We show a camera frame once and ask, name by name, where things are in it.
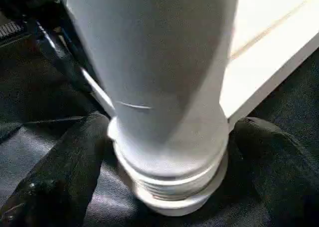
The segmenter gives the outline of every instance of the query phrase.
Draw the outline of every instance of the black cloth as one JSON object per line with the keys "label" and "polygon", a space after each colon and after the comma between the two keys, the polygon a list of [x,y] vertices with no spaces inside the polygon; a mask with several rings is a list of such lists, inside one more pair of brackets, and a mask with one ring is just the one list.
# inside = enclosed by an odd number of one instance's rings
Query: black cloth
{"label": "black cloth", "polygon": [[[67,130],[96,111],[36,51],[26,48],[29,45],[0,50],[0,206]],[[275,145],[270,141],[272,128],[281,136]],[[239,122],[230,136],[223,183],[203,208],[183,217],[161,216],[137,200],[120,180],[112,142],[105,140],[83,226],[311,224],[317,213],[318,160],[305,158],[301,150],[306,148],[295,138],[285,139],[287,135],[258,120]]]}

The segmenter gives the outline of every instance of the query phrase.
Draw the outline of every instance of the black fabric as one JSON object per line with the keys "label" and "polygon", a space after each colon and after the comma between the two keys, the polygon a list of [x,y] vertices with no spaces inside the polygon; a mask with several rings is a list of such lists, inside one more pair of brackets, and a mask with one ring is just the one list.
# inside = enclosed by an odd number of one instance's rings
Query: black fabric
{"label": "black fabric", "polygon": [[99,177],[107,127],[101,114],[78,120],[18,184],[0,209],[0,223],[82,226]]}
{"label": "black fabric", "polygon": [[[0,49],[0,206],[67,130],[96,111],[30,47],[29,42],[22,42]],[[106,140],[83,226],[304,224],[307,216],[317,213],[314,173],[318,160],[313,155],[312,160],[305,158],[308,146],[295,141],[279,138],[276,147],[269,139],[263,142],[261,137],[272,136],[263,125],[244,122],[236,126],[229,141],[229,166],[222,185],[203,208],[176,218],[156,214],[135,198],[120,180],[112,143]],[[252,139],[240,139],[245,135]],[[292,194],[286,196],[285,188]]]}

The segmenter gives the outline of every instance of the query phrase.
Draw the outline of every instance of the white pipe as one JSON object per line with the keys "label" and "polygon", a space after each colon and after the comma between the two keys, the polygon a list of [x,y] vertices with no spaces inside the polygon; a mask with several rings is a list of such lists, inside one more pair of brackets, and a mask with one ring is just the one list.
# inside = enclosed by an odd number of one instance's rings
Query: white pipe
{"label": "white pipe", "polygon": [[219,96],[236,2],[66,0],[115,108],[117,157],[162,214],[201,207],[225,174]]}

